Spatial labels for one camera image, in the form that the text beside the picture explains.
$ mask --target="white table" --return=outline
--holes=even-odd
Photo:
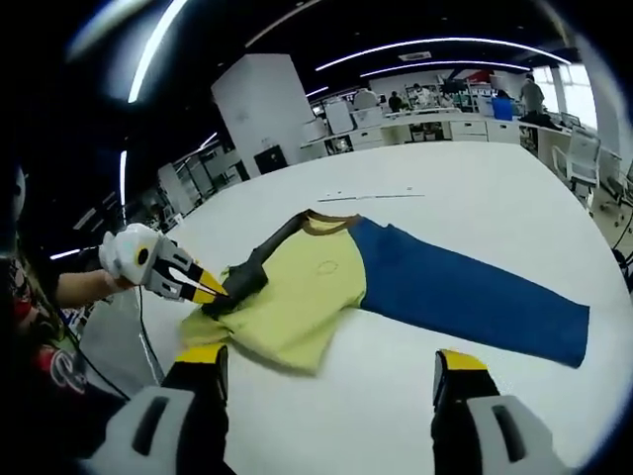
[[[424,196],[317,203],[338,191],[408,187]],[[550,428],[566,464],[591,457],[632,388],[633,307],[598,228],[542,163],[518,145],[485,142],[331,156],[227,189],[170,235],[219,273],[308,207],[392,223],[591,305],[587,356],[572,369],[359,310],[346,312],[315,378],[280,374],[231,349],[226,461],[236,473],[433,473],[429,425],[438,348],[484,361],[499,389]],[[167,369],[179,348],[178,324],[194,306],[146,292],[144,306]]]

